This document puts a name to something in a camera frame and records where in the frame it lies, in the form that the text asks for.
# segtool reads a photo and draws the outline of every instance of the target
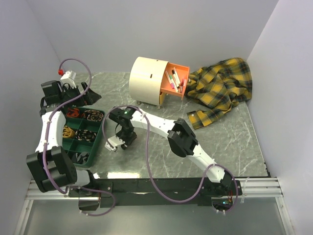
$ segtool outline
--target pen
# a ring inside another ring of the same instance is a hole
[[[173,77],[171,75],[170,75],[170,78],[171,78],[172,83],[175,84],[174,80],[173,80]],[[176,92],[179,92],[176,86],[174,86],[174,89],[175,89]]]
[[[168,72],[167,72],[167,71],[165,71],[165,75],[166,75],[167,80],[168,80],[168,82],[170,83],[172,89],[174,89],[175,86],[174,86],[174,84],[172,83],[172,81],[171,81],[171,79],[170,79],[170,76],[168,75]]]
[[[177,78],[177,80],[178,80],[178,83],[180,84],[180,79],[179,79],[179,77],[178,77],[178,72],[176,71],[176,68],[174,67],[174,71],[175,71],[175,76],[176,76],[176,78]]]

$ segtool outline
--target green tray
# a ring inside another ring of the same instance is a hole
[[[80,108],[76,107],[80,110],[81,113],[83,113],[85,110],[97,110],[97,109],[88,109],[88,108]],[[92,165],[94,156],[96,155],[96,152],[99,147],[100,140],[102,138],[102,128],[101,128],[101,121],[89,121],[86,119],[82,118],[72,118],[72,117],[66,117],[66,125],[73,129],[74,131],[76,130],[89,130],[89,131],[94,131],[97,133],[97,136],[94,140],[94,142],[88,142],[88,141],[79,141],[77,139],[67,139],[63,138],[63,149],[66,151],[68,154],[69,158],[72,158],[76,153],[82,153],[82,152],[88,152],[89,157],[88,160],[85,164],[76,164],[74,163],[75,166],[77,167],[82,167],[82,168],[89,168]]]

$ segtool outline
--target marble table surface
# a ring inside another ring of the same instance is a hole
[[[129,73],[101,72],[92,76],[91,89],[102,99],[91,107],[107,112],[113,106],[132,104],[129,95]],[[86,73],[77,74],[76,84],[87,79]],[[183,118],[191,126],[187,112],[204,109],[184,97],[168,95],[161,109],[150,104],[136,105],[144,111],[168,119]],[[116,123],[108,120],[105,132],[114,135]],[[137,139],[126,150],[108,151],[101,140],[90,170],[101,178],[148,178],[145,163],[146,131],[135,129]],[[220,120],[207,127],[194,130],[196,138],[207,154],[228,168],[236,177],[267,176],[266,165],[258,144],[246,103],[240,103]],[[167,139],[151,133],[149,139],[149,162],[155,178],[200,177],[202,171],[190,160],[171,152]]]

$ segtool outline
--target plaid fabric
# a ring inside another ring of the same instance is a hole
[[[239,102],[252,97],[252,78],[248,64],[232,58],[202,67],[189,75],[186,96],[209,108],[187,113],[194,129],[220,119]]]

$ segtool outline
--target marker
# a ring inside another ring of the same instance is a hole
[[[178,77],[178,72],[176,71],[176,68],[174,67],[174,71],[175,71],[175,75],[176,75],[176,77],[177,77],[177,80],[178,80],[178,82],[180,83],[180,79],[179,79],[179,77]]]
[[[176,87],[179,89],[180,81],[178,80],[174,70],[172,70],[172,74],[173,74],[173,77],[174,77],[174,82],[176,84]]]
[[[172,83],[172,81],[171,81],[171,79],[170,79],[170,76],[168,75],[168,72],[167,72],[167,71],[165,71],[165,75],[166,75],[167,80],[168,80],[168,82],[170,83],[172,89],[174,89],[175,86],[174,86],[174,84]]]
[[[175,84],[174,80],[173,80],[173,77],[171,75],[170,75],[170,78],[171,78],[172,83]],[[175,89],[176,92],[179,92],[176,86],[174,86],[174,89]]]
[[[184,80],[181,81],[181,84],[180,84],[180,93],[182,93],[182,89],[184,87]]]

